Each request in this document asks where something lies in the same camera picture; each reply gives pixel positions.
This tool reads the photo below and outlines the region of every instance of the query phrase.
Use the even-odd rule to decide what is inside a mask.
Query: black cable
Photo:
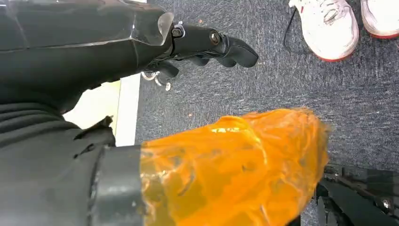
[[[292,21],[293,21],[294,16],[295,16],[295,13],[296,13],[297,11],[298,11],[298,10],[297,10],[296,7],[295,7],[295,9],[294,9],[294,11],[293,11],[293,13],[292,13],[292,15],[291,15],[291,19],[289,20],[289,23],[288,23],[288,26],[287,26],[287,28],[286,28],[286,31],[285,31],[285,33],[284,33],[283,46],[284,46],[284,48],[285,48],[288,52],[290,52],[290,53],[295,53],[295,54],[298,54],[298,55],[307,55],[307,54],[312,53],[312,51],[310,51],[310,50],[308,50],[308,51],[295,51],[295,50],[292,50],[291,48],[288,47],[287,42],[286,42],[288,30],[289,30],[289,28],[291,27]]]

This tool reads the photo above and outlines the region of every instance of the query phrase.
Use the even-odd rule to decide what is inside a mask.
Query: carpet floor
[[[361,23],[360,0],[348,1],[360,28],[358,47],[338,63],[297,55],[282,45],[293,9],[286,1],[149,0],[183,20],[243,39],[260,56],[253,68],[179,62],[166,92],[141,81],[136,143],[215,122],[223,115],[306,106],[330,124],[330,162],[399,171],[399,40],[371,38]],[[296,15],[288,46],[307,50]],[[314,203],[305,226],[317,224]]]

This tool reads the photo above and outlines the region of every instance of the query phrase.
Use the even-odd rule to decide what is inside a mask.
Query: orange translucent socket
[[[147,226],[284,226],[327,164],[327,128],[306,109],[225,116],[143,144]]]

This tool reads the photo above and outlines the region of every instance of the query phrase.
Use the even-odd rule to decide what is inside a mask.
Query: white sneaker
[[[399,36],[399,0],[362,0],[361,8],[364,27],[372,36]]]
[[[359,41],[359,28],[345,0],[290,0],[299,11],[302,33],[309,48],[321,59],[339,61]]]

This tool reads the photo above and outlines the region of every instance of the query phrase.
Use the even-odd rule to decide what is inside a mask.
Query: red sole
[[[317,54],[315,54],[315,55],[316,55],[320,60],[333,63],[333,62],[339,62],[339,61],[345,60],[345,59],[347,59],[347,58],[350,58],[350,57],[352,56],[352,54],[353,54],[353,52],[351,52],[351,53],[350,53],[349,55],[347,55],[347,56],[344,56],[344,57],[339,58],[339,59],[334,59],[334,60],[322,58],[322,57],[318,56]]]
[[[393,35],[388,35],[388,36],[381,36],[381,35],[373,34],[373,33],[369,32],[369,31],[367,31],[367,32],[368,32],[372,37],[374,37],[374,38],[376,38],[376,39],[394,39],[394,38],[399,37],[399,33],[393,34]]]

